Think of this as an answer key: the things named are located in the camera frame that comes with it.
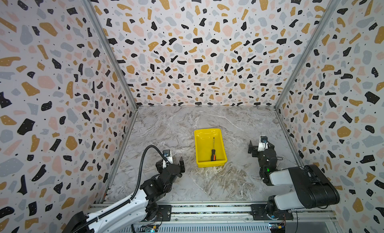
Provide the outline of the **orange black handled screwdriver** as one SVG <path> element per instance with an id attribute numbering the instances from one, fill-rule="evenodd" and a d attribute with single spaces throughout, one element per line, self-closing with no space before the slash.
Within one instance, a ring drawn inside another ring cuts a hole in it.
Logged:
<path id="1" fill-rule="evenodd" d="M 213 138 L 213 148 L 211 150 L 211 161 L 216 161 L 215 138 Z"/>

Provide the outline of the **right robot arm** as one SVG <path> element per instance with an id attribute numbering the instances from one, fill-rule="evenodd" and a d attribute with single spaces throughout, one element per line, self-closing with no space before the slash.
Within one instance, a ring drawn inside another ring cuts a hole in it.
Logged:
<path id="1" fill-rule="evenodd" d="M 270 196 L 266 204 L 251 205 L 254 220 L 292 220 L 292 210 L 326 209 L 340 202 L 337 189 L 315 164 L 277 169 L 281 157 L 266 136 L 258 145 L 249 143 L 248 153 L 258 159 L 259 175 L 267 186 L 292 186 L 292 192 Z"/>

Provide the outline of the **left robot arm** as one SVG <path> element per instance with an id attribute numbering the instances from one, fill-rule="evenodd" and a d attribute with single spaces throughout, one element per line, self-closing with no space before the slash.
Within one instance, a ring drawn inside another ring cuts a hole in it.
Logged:
<path id="1" fill-rule="evenodd" d="M 138 189 L 126 198 L 100 211 L 75 214 L 63 230 L 64 233 L 114 233 L 141 222 L 151 221 L 158 212 L 157 201 L 172 190 L 177 178 L 185 172 L 184 160 L 171 163 L 163 168 L 157 177 L 146 180 Z"/>

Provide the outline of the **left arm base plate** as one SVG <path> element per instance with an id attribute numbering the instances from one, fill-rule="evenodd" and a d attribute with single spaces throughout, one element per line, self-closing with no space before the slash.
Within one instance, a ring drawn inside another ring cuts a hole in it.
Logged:
<path id="1" fill-rule="evenodd" d="M 156 203 L 146 207 L 145 221 L 150 222 L 157 221 L 169 222 L 172 216 L 172 205 L 158 205 Z"/>

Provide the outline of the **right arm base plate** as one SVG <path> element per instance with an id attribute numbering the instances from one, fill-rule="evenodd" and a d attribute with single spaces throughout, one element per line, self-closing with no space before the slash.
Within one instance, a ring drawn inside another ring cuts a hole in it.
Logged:
<path id="1" fill-rule="evenodd" d="M 294 219 L 290 210 L 279 210 L 268 204 L 252 204 L 251 215 L 254 221 L 282 221 Z"/>

